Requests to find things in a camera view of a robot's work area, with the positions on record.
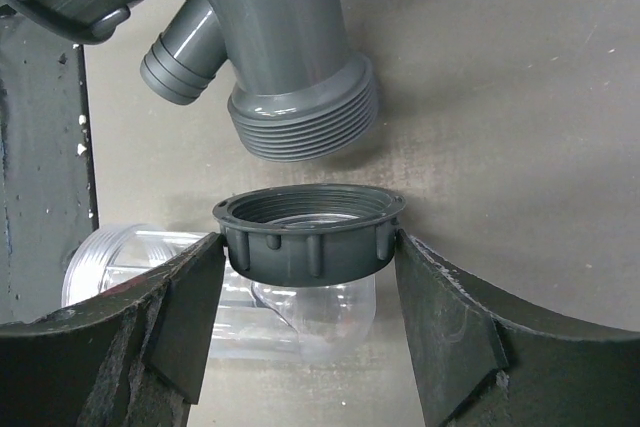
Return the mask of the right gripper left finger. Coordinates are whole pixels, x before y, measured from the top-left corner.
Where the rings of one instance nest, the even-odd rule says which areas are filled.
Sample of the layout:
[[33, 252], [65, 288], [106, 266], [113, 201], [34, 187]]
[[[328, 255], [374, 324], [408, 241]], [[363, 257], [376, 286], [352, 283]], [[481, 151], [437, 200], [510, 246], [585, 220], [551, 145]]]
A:
[[186, 425], [224, 271], [211, 233], [93, 298], [2, 325], [2, 425]]

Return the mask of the grey plastic pipe fitting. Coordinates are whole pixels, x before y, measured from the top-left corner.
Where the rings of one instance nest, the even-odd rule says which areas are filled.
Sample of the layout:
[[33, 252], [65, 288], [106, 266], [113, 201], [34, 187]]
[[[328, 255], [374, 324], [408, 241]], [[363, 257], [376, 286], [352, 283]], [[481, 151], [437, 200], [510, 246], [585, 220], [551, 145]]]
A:
[[[4, 0], [78, 44], [100, 44], [143, 0]], [[160, 97], [188, 105], [224, 64], [244, 147], [274, 162], [332, 154], [374, 123], [371, 61], [349, 44], [340, 0], [186, 0], [140, 64]]]

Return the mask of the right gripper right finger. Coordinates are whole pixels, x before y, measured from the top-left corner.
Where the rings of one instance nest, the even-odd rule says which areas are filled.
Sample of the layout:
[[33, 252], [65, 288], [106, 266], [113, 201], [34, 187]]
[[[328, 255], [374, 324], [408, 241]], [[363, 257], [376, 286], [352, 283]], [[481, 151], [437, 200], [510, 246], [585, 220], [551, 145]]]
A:
[[537, 306], [400, 232], [395, 268], [428, 426], [635, 426], [639, 336]]

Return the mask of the clear trap with grey nut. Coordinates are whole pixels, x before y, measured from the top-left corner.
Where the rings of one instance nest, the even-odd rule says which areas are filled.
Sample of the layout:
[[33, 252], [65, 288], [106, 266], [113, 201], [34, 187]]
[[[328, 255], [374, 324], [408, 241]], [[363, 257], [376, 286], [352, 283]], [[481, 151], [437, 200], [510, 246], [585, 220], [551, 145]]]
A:
[[375, 187], [269, 188], [214, 208], [221, 244], [168, 326], [171, 354], [328, 363], [366, 337], [375, 275], [395, 252], [404, 199]]

